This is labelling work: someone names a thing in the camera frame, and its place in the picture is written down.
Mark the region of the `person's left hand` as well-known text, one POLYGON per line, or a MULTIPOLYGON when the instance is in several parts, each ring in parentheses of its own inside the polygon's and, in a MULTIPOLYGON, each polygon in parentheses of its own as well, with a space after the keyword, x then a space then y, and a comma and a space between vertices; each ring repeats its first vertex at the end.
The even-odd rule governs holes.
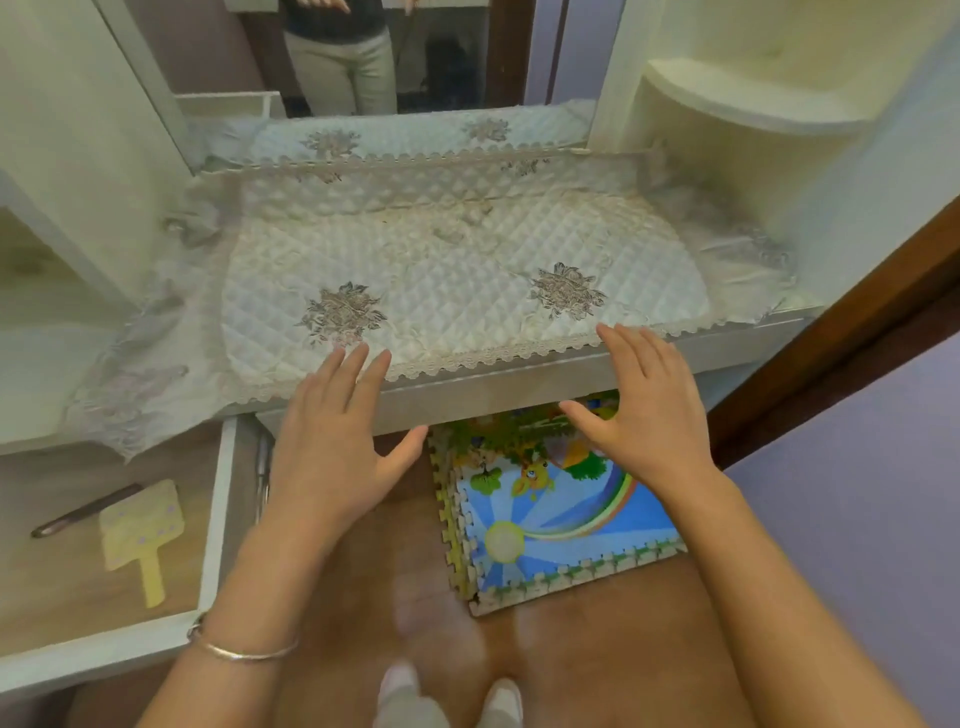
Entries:
POLYGON ((362 370, 369 380, 369 420, 328 414, 328 384, 349 354, 336 347, 310 373, 317 378, 307 407, 299 420, 289 419, 287 407, 271 461, 261 524, 295 554, 311 559, 328 553, 391 491, 375 483, 373 434, 391 352, 382 350, 362 370))

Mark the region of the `person's right hand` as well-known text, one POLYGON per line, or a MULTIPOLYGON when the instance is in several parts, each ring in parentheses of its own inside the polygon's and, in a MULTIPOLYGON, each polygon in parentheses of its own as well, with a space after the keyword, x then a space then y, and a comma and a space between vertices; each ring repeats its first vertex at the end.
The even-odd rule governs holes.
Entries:
POLYGON ((702 418, 687 417, 672 381, 670 355, 677 347, 664 341, 664 383, 659 397, 621 397, 618 359, 626 346, 617 325, 600 323, 596 333, 605 345, 615 373, 619 406, 615 418, 619 438, 615 455, 606 455, 667 503, 691 501, 723 480, 714 464, 706 410, 702 418))

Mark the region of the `person's right forearm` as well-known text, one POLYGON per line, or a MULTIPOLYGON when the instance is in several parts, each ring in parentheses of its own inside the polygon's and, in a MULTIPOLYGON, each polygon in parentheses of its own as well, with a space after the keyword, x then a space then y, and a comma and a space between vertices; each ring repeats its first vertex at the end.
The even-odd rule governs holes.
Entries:
POLYGON ((652 483, 719 617, 762 728, 930 728, 716 467, 652 483))

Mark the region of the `person's left forearm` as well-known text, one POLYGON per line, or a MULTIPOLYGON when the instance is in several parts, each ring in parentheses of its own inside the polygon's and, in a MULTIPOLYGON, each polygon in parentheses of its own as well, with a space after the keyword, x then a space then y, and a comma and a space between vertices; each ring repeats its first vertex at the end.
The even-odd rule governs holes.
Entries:
POLYGON ((266 728, 283 660, 330 552, 296 554, 252 528, 197 633, 176 658, 136 728, 266 728))

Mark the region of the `white dressing table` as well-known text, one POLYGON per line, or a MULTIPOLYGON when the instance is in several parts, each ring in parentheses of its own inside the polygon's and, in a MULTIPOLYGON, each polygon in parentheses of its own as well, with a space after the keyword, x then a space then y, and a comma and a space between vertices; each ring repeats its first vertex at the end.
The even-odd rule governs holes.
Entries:
MULTIPOLYGON (((602 152, 589 149, 589 138, 583 147, 235 166, 509 149, 627 155, 657 148, 721 190, 795 266, 788 296, 761 321, 665 334, 695 373, 760 365, 834 305, 805 293, 791 249, 731 192, 675 158, 663 140, 639 151, 602 152)), ((79 385, 145 300, 162 255, 164 219, 198 175, 231 167, 188 166, 91 0, 0 0, 0 457, 95 444, 130 463, 189 431, 233 418, 277 435, 292 394, 229 407, 129 459, 64 429, 79 385)), ((395 381, 387 376, 373 432, 437 426, 614 386, 599 340, 473 369, 395 381)))

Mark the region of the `colourful foam puzzle mat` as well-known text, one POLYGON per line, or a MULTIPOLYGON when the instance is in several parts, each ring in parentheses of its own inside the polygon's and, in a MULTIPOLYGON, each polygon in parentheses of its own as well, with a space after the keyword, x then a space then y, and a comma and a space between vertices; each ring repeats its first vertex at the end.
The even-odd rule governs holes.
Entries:
POLYGON ((443 423, 427 444, 449 581, 474 618, 688 551, 556 403, 443 423))

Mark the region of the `cream quilted floral table cover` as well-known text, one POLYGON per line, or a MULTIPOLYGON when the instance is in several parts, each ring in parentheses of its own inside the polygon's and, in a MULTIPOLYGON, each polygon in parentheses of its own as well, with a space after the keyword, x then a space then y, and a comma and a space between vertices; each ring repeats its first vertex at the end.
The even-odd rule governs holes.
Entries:
POLYGON ((202 172, 163 221, 146 297, 63 428, 130 459, 230 407, 290 397, 335 348, 388 381, 752 325, 790 253, 658 148, 463 152, 202 172))

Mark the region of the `yellow dotted paddle hand mirror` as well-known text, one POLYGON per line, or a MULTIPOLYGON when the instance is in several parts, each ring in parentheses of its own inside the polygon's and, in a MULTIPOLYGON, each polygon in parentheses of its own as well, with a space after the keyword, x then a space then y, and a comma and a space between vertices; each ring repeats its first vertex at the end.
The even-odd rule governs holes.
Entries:
POLYGON ((137 564, 147 609, 166 599, 159 551, 186 528, 176 482, 164 479, 114 504, 98 516, 104 568, 137 564))

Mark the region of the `person's left foot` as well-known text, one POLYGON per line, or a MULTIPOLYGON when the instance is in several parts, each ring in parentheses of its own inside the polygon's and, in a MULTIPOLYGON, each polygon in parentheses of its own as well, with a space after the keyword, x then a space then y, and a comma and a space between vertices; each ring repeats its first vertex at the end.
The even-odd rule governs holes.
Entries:
POLYGON ((396 661, 384 672, 373 728, 412 728, 422 697, 419 674, 410 661, 396 661))

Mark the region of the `person's foot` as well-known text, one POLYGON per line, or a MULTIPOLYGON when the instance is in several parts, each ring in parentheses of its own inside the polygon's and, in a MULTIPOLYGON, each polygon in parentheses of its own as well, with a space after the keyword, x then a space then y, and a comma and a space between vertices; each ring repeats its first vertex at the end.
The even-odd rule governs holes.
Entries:
POLYGON ((476 728, 523 728, 522 693, 513 679, 503 677, 490 686, 476 728))
POLYGON ((412 728, 422 697, 419 674, 410 661, 396 661, 384 672, 373 728, 412 728))

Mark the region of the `dark pen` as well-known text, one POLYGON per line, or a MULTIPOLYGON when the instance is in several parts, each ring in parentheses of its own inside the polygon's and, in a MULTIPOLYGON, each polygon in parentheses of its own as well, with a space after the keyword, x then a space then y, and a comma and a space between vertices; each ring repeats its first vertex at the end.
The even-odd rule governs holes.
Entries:
POLYGON ((43 523, 30 531, 31 539, 44 539, 64 531, 79 522, 86 520, 108 507, 142 492, 146 487, 140 483, 132 483, 116 491, 112 491, 99 498, 83 504, 78 508, 57 518, 43 523))

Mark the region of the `person's right foot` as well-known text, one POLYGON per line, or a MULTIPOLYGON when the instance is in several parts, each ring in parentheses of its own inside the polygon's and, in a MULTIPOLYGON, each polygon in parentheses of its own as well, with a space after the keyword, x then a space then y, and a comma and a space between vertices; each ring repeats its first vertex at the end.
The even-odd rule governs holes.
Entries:
POLYGON ((476 728, 523 728, 522 693, 513 679, 503 677, 490 686, 476 728))

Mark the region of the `white rounded corner shelf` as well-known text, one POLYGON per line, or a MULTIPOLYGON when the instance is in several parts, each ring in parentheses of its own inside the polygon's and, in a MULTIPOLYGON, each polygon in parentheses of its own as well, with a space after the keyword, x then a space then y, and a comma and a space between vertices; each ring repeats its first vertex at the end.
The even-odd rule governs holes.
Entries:
POLYGON ((626 0, 587 147, 657 140, 832 305, 960 196, 960 0, 626 0))

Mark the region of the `white open drawer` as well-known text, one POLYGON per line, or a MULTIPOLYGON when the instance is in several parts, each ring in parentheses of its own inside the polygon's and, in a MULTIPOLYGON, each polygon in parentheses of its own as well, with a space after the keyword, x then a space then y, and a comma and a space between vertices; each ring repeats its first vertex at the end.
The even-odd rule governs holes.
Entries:
POLYGON ((129 463, 100 444, 0 457, 0 700, 162 660, 210 609, 258 509, 258 426, 209 423, 129 463), (158 548, 165 599, 145 604, 135 563, 108 570, 97 518, 32 531, 133 483, 173 480, 184 531, 158 548))

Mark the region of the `silver drawer rail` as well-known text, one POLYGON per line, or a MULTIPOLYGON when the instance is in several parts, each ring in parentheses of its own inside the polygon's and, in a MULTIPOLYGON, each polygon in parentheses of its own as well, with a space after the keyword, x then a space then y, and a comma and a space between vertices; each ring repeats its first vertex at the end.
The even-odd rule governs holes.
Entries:
POLYGON ((255 522, 259 523, 268 504, 270 495, 270 471, 274 440, 269 433, 261 434, 256 454, 256 511, 255 522))

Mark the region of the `brown wooden door frame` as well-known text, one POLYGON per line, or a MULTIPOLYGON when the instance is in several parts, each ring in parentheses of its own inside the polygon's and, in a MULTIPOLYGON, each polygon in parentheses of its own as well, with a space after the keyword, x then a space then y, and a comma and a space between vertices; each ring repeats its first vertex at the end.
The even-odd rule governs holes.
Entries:
POLYGON ((708 413, 728 467, 960 334, 960 197, 708 413))

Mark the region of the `wall mirror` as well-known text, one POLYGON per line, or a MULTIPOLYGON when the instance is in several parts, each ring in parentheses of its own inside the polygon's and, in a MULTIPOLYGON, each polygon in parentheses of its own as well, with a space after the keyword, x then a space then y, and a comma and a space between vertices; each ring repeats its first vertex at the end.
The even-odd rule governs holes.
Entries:
POLYGON ((91 0, 193 170, 283 161, 584 147, 627 0, 381 0, 398 118, 318 109, 284 28, 323 0, 91 0))

